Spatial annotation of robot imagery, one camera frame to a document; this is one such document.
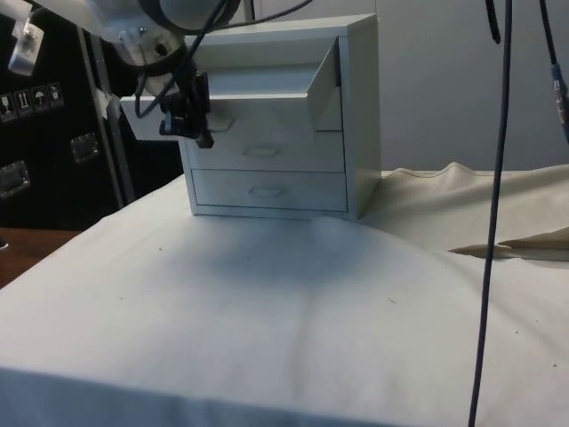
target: table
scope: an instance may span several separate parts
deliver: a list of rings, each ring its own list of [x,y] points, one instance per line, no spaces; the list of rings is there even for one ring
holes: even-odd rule
[[[499,241],[567,227],[567,183],[505,177]],[[396,173],[364,226],[191,216],[180,178],[0,290],[0,424],[465,425],[484,263],[447,251],[491,186]],[[479,426],[566,425],[564,266],[495,263]]]
[[[0,289],[78,234],[78,231],[0,228],[0,237],[9,244],[0,250]]]

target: black cable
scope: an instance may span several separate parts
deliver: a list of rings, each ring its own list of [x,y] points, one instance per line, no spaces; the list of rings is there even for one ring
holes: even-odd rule
[[[501,119],[500,135],[498,137],[498,149],[496,152],[496,164],[494,167],[494,182],[492,191],[492,204],[490,207],[490,225],[488,228],[488,248],[485,259],[484,280],[482,285],[482,304],[480,310],[480,329],[478,332],[477,364],[474,374],[474,386],[472,400],[470,402],[469,427],[476,425],[478,397],[480,395],[480,383],[482,381],[482,366],[484,363],[484,350],[486,341],[486,327],[488,324],[488,303],[490,300],[490,281],[494,257],[494,245],[496,243],[496,227],[498,224],[498,204],[500,201],[501,173],[504,165],[504,151],[506,147],[506,132],[508,130],[509,113],[509,77],[512,54],[512,15],[513,0],[506,0],[506,26],[504,29],[504,59],[501,88]]]
[[[494,5],[494,0],[486,0],[486,12],[488,13],[488,22],[490,23],[492,39],[497,44],[500,44],[500,27],[498,26],[498,18],[496,18],[496,6]]]
[[[148,107],[142,112],[140,112],[140,97],[142,95],[142,91],[144,90],[144,85],[140,88],[140,82],[139,82],[139,87],[137,88],[137,91],[135,93],[135,98],[134,98],[134,110],[135,110],[137,118],[146,117],[158,105],[160,105],[160,102],[162,102],[162,99],[173,88],[174,84],[176,83],[176,80],[178,80],[178,78],[181,77],[181,75],[184,73],[184,71],[188,67],[189,63],[193,60],[194,54],[196,53],[197,48],[202,43],[202,40],[204,39],[205,35],[212,30],[213,25],[214,25],[218,15],[223,10],[223,7],[225,7],[227,1],[228,0],[220,0],[220,3],[216,7],[216,9],[213,11],[212,15],[210,16],[210,18],[205,23],[204,27],[202,28],[202,30],[199,32],[196,39],[194,40],[194,43],[191,45],[188,52],[184,56],[184,59],[182,60],[181,64],[179,65],[179,67],[176,69],[176,71],[172,75],[172,78],[168,81],[168,83],[166,85],[164,85],[164,88],[162,89],[162,91],[156,96],[156,98],[154,100],[152,100],[152,102],[150,102],[150,105],[148,105]],[[218,29],[248,27],[250,25],[261,24],[263,22],[268,22],[270,20],[276,20],[278,18],[282,18],[283,16],[289,15],[293,12],[297,12],[298,10],[302,9],[303,7],[306,7],[307,5],[311,4],[313,1],[314,0],[305,0],[304,2],[297,4],[296,6],[291,7],[290,9],[287,9],[287,10],[279,12],[279,13],[275,13],[274,15],[270,15],[266,18],[261,18],[259,20],[252,20],[249,22],[240,22],[237,24],[231,24],[231,25],[227,25],[226,27],[216,28],[215,30],[217,31]],[[144,74],[140,77],[140,81],[144,81],[145,84],[146,84],[147,80],[148,80],[148,77],[146,77]]]
[[[225,27],[216,28],[216,31],[218,29],[249,27],[250,25],[257,25],[257,24],[262,24],[264,22],[269,22],[270,20],[276,20],[276,19],[282,18],[286,15],[290,15],[291,13],[297,12],[300,9],[303,9],[304,7],[308,6],[312,2],[314,2],[314,0],[304,0],[302,3],[297,4],[294,7],[291,7],[290,9],[287,9],[287,10],[279,12],[279,13],[275,13],[274,15],[269,15],[265,18],[260,18],[258,20],[251,20],[249,22],[238,22],[237,24],[229,24],[229,25],[226,25]]]
[[[540,0],[541,19],[543,20],[543,29],[545,30],[545,38],[548,42],[549,59],[551,65],[557,64],[557,54],[555,52],[555,45],[553,44],[553,35],[551,34],[551,25],[549,24],[548,6],[545,0]]]
[[[251,19],[257,19],[257,13],[255,12],[255,0],[249,0],[249,7],[251,7]]]
[[[192,43],[191,47],[189,48],[189,50],[184,55],[184,58],[182,59],[179,67],[172,74],[172,77],[170,78],[168,83],[166,83],[164,85],[164,88],[162,89],[162,91],[160,91],[160,93],[156,96],[156,98],[154,100],[152,100],[152,102],[150,102],[150,105],[148,105],[148,107],[142,112],[140,112],[140,96],[142,95],[142,90],[140,90],[140,91],[137,90],[137,93],[135,94],[135,100],[134,100],[134,108],[135,108],[137,118],[146,117],[148,114],[150,114],[156,108],[156,106],[160,105],[160,102],[162,102],[162,99],[173,88],[173,86],[176,84],[176,81],[187,70],[189,64],[194,59],[194,54],[196,53],[197,48],[202,43],[202,40],[204,40],[205,35],[208,32],[210,32],[210,30],[213,28],[213,25],[215,24],[217,17],[219,16],[219,14],[223,10],[223,8],[226,6],[227,2],[228,2],[228,0],[220,0],[218,5],[216,6],[215,10],[213,11],[213,13],[207,19],[207,22],[205,23],[204,27],[200,30],[199,34],[197,35],[196,39],[194,40],[194,43]]]
[[[34,11],[32,11],[29,14],[29,20],[33,23],[34,19],[36,19],[38,16],[41,16],[45,13],[48,13],[49,10],[44,8],[43,6],[38,7],[37,9],[35,9]]]

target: label sticker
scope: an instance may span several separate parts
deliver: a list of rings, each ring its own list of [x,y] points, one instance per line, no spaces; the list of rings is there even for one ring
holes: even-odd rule
[[[45,89],[45,86],[33,87],[32,99],[34,100],[36,113],[50,109],[50,102],[47,99],[47,89]]]
[[[16,109],[18,109],[18,113],[20,114],[20,118],[34,114],[32,96],[29,93],[28,89],[14,92],[14,99],[16,102]]]
[[[49,83],[47,85],[47,98],[53,109],[63,107],[63,92],[59,83]]]
[[[11,93],[0,95],[0,123],[11,122],[18,119],[14,98]]]

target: drawer handle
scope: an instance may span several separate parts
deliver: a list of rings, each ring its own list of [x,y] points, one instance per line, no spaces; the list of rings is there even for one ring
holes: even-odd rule
[[[283,189],[271,189],[268,187],[255,187],[249,190],[249,195],[256,198],[278,198],[284,193]]]
[[[245,157],[272,158],[278,156],[280,149],[275,147],[250,147],[243,152]]]
[[[219,128],[219,129],[210,129],[209,131],[211,133],[226,133],[229,132],[231,130],[231,128],[233,127],[233,125],[235,124],[236,120],[234,118],[230,119],[224,127]]]

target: cabinet top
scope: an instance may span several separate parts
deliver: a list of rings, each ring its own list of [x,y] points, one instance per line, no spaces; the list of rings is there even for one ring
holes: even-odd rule
[[[249,27],[232,28],[211,33],[204,44],[248,43],[262,39],[264,42],[306,39],[317,37],[350,36],[374,25],[377,15],[351,15],[315,20],[288,20],[268,22]]]

